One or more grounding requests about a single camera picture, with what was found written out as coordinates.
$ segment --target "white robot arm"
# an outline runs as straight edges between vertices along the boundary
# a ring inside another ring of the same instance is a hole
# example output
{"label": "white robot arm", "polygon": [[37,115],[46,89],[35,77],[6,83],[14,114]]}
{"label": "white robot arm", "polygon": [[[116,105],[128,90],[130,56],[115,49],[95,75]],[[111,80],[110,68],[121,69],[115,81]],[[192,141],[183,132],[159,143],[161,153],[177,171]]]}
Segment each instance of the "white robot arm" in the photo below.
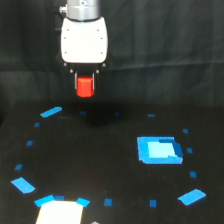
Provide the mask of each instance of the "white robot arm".
{"label": "white robot arm", "polygon": [[102,64],[107,58],[108,35],[105,20],[100,16],[100,2],[67,0],[67,5],[59,10],[66,13],[61,32],[62,59],[75,65],[75,71],[71,71],[75,74],[77,94],[91,97],[95,89],[94,73],[99,71],[92,71],[92,76],[80,76],[79,68]]}

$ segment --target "blue tape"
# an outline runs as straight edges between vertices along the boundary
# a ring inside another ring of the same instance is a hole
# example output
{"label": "blue tape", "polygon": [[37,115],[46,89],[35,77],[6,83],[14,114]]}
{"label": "blue tape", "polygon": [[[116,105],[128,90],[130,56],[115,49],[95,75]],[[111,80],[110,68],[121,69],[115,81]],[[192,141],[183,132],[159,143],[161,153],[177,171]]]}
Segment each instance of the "blue tape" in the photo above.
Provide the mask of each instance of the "blue tape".
{"label": "blue tape", "polygon": [[26,143],[26,145],[27,145],[27,146],[31,146],[31,145],[33,145],[33,141],[28,141],[28,142]]}
{"label": "blue tape", "polygon": [[184,134],[189,134],[188,129],[183,129]]}
{"label": "blue tape", "polygon": [[87,205],[89,205],[90,201],[83,199],[83,198],[79,198],[76,201],[77,204],[82,205],[83,207],[87,207]]}
{"label": "blue tape", "polygon": [[80,111],[80,115],[87,115],[86,111]]}
{"label": "blue tape", "polygon": [[156,208],[156,205],[157,205],[156,200],[150,200],[149,206],[151,208]]}
{"label": "blue tape", "polygon": [[35,190],[35,188],[29,184],[26,180],[24,180],[22,177],[19,179],[11,181],[11,183],[17,187],[23,194],[31,193]]}
{"label": "blue tape", "polygon": [[187,148],[187,152],[188,152],[188,153],[193,153],[192,148]]}
{"label": "blue tape", "polygon": [[181,197],[178,198],[178,200],[182,201],[185,205],[190,205],[202,198],[206,197],[206,194],[202,191],[195,189]]}
{"label": "blue tape", "polygon": [[112,206],[112,202],[113,202],[112,199],[105,199],[104,206]]}
{"label": "blue tape", "polygon": [[156,115],[155,114],[148,114],[147,116],[148,117],[155,117]]}
{"label": "blue tape", "polygon": [[42,114],[40,114],[42,117],[44,117],[44,118],[46,118],[46,117],[49,117],[49,116],[51,116],[51,115],[53,115],[53,114],[56,114],[56,113],[58,113],[58,112],[60,112],[60,111],[62,111],[62,108],[61,107],[55,107],[55,108],[53,108],[53,109],[51,109],[51,110],[48,110],[48,111],[46,111],[46,112],[44,112],[44,113],[42,113]]}
{"label": "blue tape", "polygon": [[191,171],[191,172],[190,172],[190,176],[191,176],[192,178],[197,178],[197,173],[196,173],[195,171]]}
{"label": "blue tape", "polygon": [[120,113],[119,113],[119,112],[116,112],[116,113],[114,114],[114,116],[115,116],[115,117],[119,117],[119,116],[120,116]]}
{"label": "blue tape", "polygon": [[182,157],[172,157],[168,158],[148,158],[143,161],[145,164],[182,164]]}
{"label": "blue tape", "polygon": [[180,144],[179,143],[173,143],[173,147],[174,147],[175,155],[182,157],[183,152],[182,152]]}
{"label": "blue tape", "polygon": [[54,199],[56,201],[64,201],[65,200],[65,196],[54,196]]}
{"label": "blue tape", "polygon": [[159,139],[160,143],[176,143],[174,139]]}
{"label": "blue tape", "polygon": [[54,201],[54,196],[53,195],[49,195],[47,197],[38,199],[38,200],[34,201],[34,203],[36,204],[37,207],[41,207],[43,204],[46,204],[50,201]]}
{"label": "blue tape", "polygon": [[22,164],[18,164],[17,166],[16,166],[16,168],[15,168],[15,170],[20,170],[21,168],[22,168]]}
{"label": "blue tape", "polygon": [[35,127],[35,128],[39,128],[39,127],[40,127],[40,123],[35,123],[35,124],[34,124],[34,127]]}

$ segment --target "table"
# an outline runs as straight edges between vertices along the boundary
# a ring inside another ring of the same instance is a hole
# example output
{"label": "table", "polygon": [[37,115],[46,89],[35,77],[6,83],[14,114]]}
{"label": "table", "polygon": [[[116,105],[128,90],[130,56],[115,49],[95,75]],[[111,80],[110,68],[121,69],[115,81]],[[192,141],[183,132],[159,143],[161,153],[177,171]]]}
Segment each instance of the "table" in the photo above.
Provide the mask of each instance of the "table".
{"label": "table", "polygon": [[[40,116],[55,106],[63,110]],[[223,115],[222,108],[211,107],[17,103],[0,128],[0,223],[35,223],[34,201],[51,194],[90,200],[82,224],[223,223]],[[183,164],[142,163],[141,136],[175,137]],[[27,141],[33,145],[26,146]],[[23,165],[19,171],[17,164]],[[19,177],[35,190],[20,192],[11,184]],[[206,198],[190,206],[177,200],[193,189]],[[104,206],[106,198],[113,200],[111,207]],[[156,208],[149,206],[151,199]]]}

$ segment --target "blue outline square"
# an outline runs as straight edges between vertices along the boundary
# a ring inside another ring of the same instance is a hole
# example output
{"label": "blue outline square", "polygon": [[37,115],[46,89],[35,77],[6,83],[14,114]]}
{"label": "blue outline square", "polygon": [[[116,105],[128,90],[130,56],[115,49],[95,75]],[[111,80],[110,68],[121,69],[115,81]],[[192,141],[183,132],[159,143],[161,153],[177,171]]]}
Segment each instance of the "blue outline square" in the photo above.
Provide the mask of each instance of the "blue outline square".
{"label": "blue outline square", "polygon": [[148,143],[161,142],[161,141],[163,141],[164,143],[175,142],[174,137],[138,137],[137,142],[138,142],[139,161],[142,161],[145,164],[182,164],[183,158],[179,157],[178,155],[175,157],[168,156],[167,158],[150,158]]}

